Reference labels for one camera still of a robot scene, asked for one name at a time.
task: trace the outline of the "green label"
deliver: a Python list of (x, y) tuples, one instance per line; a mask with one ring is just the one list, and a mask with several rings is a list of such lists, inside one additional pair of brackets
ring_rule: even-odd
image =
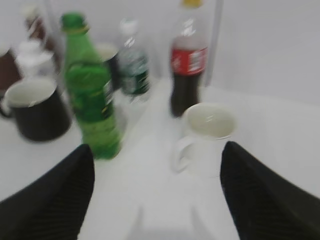
[(141, 95), (149, 90), (148, 71), (134, 76), (122, 76), (122, 86), (125, 94)]
[(72, 89), (70, 101), (76, 118), (91, 123), (109, 118), (114, 112), (111, 86), (109, 81), (104, 88)]

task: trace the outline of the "red label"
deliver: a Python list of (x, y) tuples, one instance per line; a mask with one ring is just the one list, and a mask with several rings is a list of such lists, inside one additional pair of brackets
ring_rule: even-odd
[(195, 75), (205, 70), (207, 48), (202, 50), (172, 49), (171, 67), (181, 75)]

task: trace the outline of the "white wall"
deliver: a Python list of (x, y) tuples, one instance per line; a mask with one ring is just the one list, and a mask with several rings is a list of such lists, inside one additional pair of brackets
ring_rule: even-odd
[(320, 104), (319, 66), (319, 0), (225, 0), (216, 86)]
[(20, 5), (25, 0), (2, 0), (0, 4), (0, 42), (16, 47), (26, 36)]
[[(2, 0), (2, 38), (16, 44), (23, 38), (18, 5)], [(214, 12), (214, 0), (207, 1)], [(51, 0), (54, 15), (68, 10), (86, 13), (96, 41), (115, 41), (119, 21), (141, 19), (153, 36), (156, 71), (168, 75), (168, 30), (180, 0)], [(274, 95), (320, 104), (320, 1), (224, 0), (213, 84), (236, 91)]]

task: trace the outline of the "mug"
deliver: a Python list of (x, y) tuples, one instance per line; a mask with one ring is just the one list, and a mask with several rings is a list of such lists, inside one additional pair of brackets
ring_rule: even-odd
[(49, 141), (63, 135), (71, 120), (49, 77), (37, 77), (14, 83), (4, 95), (10, 112), (0, 107), (0, 115), (13, 117), (21, 134), (29, 140)]
[(220, 174), (223, 149), (236, 129), (236, 119), (221, 104), (199, 103), (188, 108), (182, 117), (183, 138), (174, 148), (175, 172), (188, 169), (202, 177)]
[(9, 46), (0, 44), (0, 96), (15, 82), (21, 80), (15, 58)]
[(118, 90), (121, 86), (117, 60), (119, 49), (112, 43), (99, 43), (95, 46), (95, 48), (101, 56), (104, 65), (110, 69), (113, 90)]

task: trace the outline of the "mug handle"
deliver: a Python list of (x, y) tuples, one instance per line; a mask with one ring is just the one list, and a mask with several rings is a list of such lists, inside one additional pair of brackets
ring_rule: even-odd
[[(0, 95), (0, 101), (2, 101), (3, 98), (4, 98), (4, 96), (1, 96), (1, 95)], [(9, 112), (9, 113), (5, 112), (5, 111), (3, 110), (3, 107), (1, 106), (1, 103), (0, 103), (0, 115), (1, 115), (2, 117), (6, 118), (6, 119), (12, 118), (11, 112)]]
[(172, 168), (175, 172), (180, 173), (189, 165), (190, 159), (185, 156), (182, 157), (182, 153), (188, 146), (194, 143), (195, 141), (191, 137), (186, 136), (175, 144), (172, 155)]

